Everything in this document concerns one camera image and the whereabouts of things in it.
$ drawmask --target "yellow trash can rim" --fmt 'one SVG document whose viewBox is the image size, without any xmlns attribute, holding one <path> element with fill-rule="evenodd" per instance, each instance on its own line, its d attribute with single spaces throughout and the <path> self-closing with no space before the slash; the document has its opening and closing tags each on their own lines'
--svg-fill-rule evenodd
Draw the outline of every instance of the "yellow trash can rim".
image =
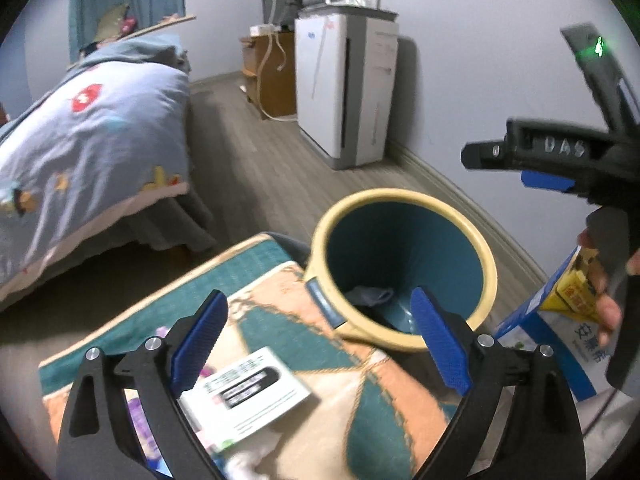
<svg viewBox="0 0 640 480">
<path fill-rule="evenodd" d="M 335 203 L 322 216 L 314 232 L 311 242 L 311 258 L 305 273 L 305 281 L 316 277 L 321 283 L 322 291 L 327 300 L 338 313 L 348 320 L 348 323 L 351 323 L 356 330 L 371 335 L 373 339 L 384 341 L 388 348 L 402 351 L 420 351 L 426 348 L 420 335 L 392 330 L 359 312 L 335 285 L 327 266 L 327 241 L 338 222 L 351 211 L 375 202 L 401 202 L 429 209 L 456 225 L 471 242 L 478 254 L 482 268 L 482 293 L 478 305 L 466 322 L 472 330 L 478 328 L 491 311 L 498 289 L 498 272 L 491 249 L 480 231 L 462 213 L 441 200 L 423 193 L 395 188 L 369 189 L 349 195 Z"/>
</svg>

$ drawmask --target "bed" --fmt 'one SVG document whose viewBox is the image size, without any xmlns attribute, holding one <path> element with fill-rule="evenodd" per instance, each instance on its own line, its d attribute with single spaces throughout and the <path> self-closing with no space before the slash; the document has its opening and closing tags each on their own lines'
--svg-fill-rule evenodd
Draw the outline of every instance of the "bed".
<svg viewBox="0 0 640 480">
<path fill-rule="evenodd" d="M 0 128 L 0 310 L 133 240 L 213 245 L 189 184 L 188 71 L 177 36 L 120 41 Z"/>
</svg>

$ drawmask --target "blue sheet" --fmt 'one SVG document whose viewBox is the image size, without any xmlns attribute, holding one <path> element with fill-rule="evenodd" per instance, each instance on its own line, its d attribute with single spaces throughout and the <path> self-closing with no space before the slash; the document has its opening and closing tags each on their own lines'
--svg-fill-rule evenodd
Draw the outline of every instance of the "blue sheet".
<svg viewBox="0 0 640 480">
<path fill-rule="evenodd" d="M 177 36 L 114 43 L 0 130 L 0 301 L 96 222 L 188 190 L 182 54 Z"/>
</svg>

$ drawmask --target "white air purifier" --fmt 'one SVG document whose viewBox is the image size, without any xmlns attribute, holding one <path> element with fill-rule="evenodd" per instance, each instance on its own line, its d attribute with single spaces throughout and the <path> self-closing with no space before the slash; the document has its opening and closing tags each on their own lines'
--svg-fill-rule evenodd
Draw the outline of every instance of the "white air purifier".
<svg viewBox="0 0 640 480">
<path fill-rule="evenodd" d="M 303 9 L 296 20 L 298 124 L 334 170 L 383 158 L 396 78 L 397 16 L 322 4 Z"/>
</svg>

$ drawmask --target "red flower print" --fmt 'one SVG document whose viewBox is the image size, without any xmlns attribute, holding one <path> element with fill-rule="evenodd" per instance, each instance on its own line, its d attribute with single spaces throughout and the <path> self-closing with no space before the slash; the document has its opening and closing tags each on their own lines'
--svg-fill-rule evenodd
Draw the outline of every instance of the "red flower print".
<svg viewBox="0 0 640 480">
<path fill-rule="evenodd" d="M 71 109 L 74 112 L 82 112 L 91 103 L 93 103 L 100 95 L 102 85 L 93 84 L 89 85 L 84 90 L 81 90 L 76 97 L 71 101 Z"/>
</svg>

